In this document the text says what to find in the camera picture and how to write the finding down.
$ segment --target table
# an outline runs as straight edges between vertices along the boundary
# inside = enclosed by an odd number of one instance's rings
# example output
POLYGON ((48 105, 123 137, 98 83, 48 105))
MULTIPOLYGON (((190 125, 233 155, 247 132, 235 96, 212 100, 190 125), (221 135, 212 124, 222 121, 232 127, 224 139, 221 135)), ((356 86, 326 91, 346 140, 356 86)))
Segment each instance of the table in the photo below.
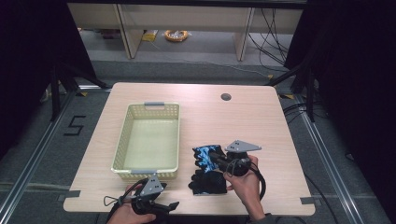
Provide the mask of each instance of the table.
POLYGON ((234 192, 215 196, 193 196, 188 184, 198 168, 192 148, 220 144, 223 148, 235 139, 262 147, 249 154, 259 158, 266 179, 262 200, 265 212, 280 216, 310 216, 313 204, 302 204, 311 197, 292 142, 290 131, 273 87, 117 83, 114 85, 92 139, 70 188, 79 197, 66 198, 69 212, 108 212, 105 196, 119 197, 127 181, 110 170, 120 136, 126 107, 142 102, 180 104, 180 144, 177 178, 166 181, 165 191, 156 203, 180 202, 176 215, 246 215, 234 192), (231 100, 221 99, 223 93, 231 100))

